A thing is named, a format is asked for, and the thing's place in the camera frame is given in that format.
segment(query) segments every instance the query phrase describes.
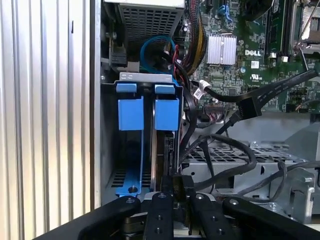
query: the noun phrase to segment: dell logo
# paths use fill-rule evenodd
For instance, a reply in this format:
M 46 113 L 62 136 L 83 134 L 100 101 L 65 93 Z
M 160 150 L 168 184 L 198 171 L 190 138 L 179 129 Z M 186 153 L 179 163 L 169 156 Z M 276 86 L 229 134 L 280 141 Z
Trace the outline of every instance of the dell logo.
M 245 50 L 244 54 L 246 56 L 255 56 L 255 57 L 261 57 L 260 51 L 253 51 L 253 50 Z

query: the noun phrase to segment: cable connector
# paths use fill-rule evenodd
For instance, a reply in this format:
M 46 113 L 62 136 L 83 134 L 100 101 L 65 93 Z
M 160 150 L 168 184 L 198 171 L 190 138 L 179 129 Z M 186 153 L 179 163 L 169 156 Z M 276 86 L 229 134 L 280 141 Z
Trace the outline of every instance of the cable connector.
M 256 97 L 249 97 L 237 103 L 241 120 L 252 119 L 262 115 L 261 107 L 259 106 Z

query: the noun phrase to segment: yellow wire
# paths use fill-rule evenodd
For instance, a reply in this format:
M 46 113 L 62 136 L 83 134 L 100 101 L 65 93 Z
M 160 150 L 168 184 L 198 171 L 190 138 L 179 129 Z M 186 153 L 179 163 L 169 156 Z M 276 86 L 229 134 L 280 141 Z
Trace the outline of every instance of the yellow wire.
M 192 72 L 194 72 L 197 68 L 197 60 L 200 59 L 201 57 L 201 52 L 202 52 L 202 43 L 203 43 L 203 29 L 201 27 L 201 18 L 199 19 L 200 22 L 200 32 L 199 32 L 199 41 L 198 41 L 198 46 L 195 52 L 195 58 L 194 58 L 194 63 L 192 65 L 191 70 L 188 72 L 188 74 L 190 75 Z

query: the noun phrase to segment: ventilation grille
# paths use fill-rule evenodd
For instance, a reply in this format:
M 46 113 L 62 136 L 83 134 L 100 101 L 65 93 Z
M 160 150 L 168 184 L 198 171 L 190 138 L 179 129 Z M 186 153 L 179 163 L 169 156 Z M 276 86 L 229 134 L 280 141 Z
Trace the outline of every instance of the ventilation grille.
M 156 35 L 172 36 L 183 14 L 183 9 L 123 4 L 119 5 L 119 10 L 125 23 L 129 43 L 138 45 Z M 154 43 L 163 45 L 165 42 L 166 40 L 158 40 Z
M 287 148 L 275 148 L 275 147 L 257 147 L 252 148 L 253 153 L 256 156 L 258 162 L 265 161 L 294 161 L 301 162 L 302 158 L 298 158 L 286 153 Z M 239 162 L 247 159 L 247 155 L 238 149 L 230 149 L 230 148 L 209 148 L 209 153 L 211 156 L 212 162 Z M 204 157 L 204 153 L 201 148 L 197 148 L 196 151 L 189 154 L 187 157 L 189 160 L 196 160 L 198 162 L 205 162 L 206 159 Z
M 121 188 L 124 186 L 126 178 L 126 170 L 119 169 L 116 171 L 114 175 L 114 179 L 112 182 L 111 187 L 112 188 Z M 150 172 L 144 172 L 142 174 L 142 187 L 143 188 L 149 188 L 151 184 L 151 173 Z

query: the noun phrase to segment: blue drive bracket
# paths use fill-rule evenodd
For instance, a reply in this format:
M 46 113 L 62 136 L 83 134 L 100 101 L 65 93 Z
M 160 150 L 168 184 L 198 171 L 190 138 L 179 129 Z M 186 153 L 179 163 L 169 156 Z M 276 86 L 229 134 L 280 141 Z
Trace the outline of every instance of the blue drive bracket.
M 154 86 L 154 92 L 162 95 L 174 95 L 176 93 L 173 85 Z M 161 131 L 177 131 L 179 127 L 179 105 L 180 101 L 176 99 L 156 99 L 154 129 Z
M 136 94 L 136 83 L 118 83 L 115 88 L 117 93 Z M 122 187 L 117 187 L 115 194 L 119 197 L 141 194 L 143 160 L 144 160 L 144 97 L 138 99 L 118 100 L 118 123 L 120 131 L 141 131 L 140 165 L 127 166 Z
M 117 187 L 115 194 L 119 197 L 133 196 L 141 194 L 142 189 L 142 175 L 143 175 L 143 162 L 144 162 L 144 131 L 141 131 L 141 160 L 140 166 L 136 165 L 129 167 L 126 170 L 124 182 L 122 187 Z
M 118 83 L 117 93 L 137 93 L 136 83 Z M 118 100 L 118 123 L 120 131 L 136 131 L 144 129 L 144 97 L 138 99 Z

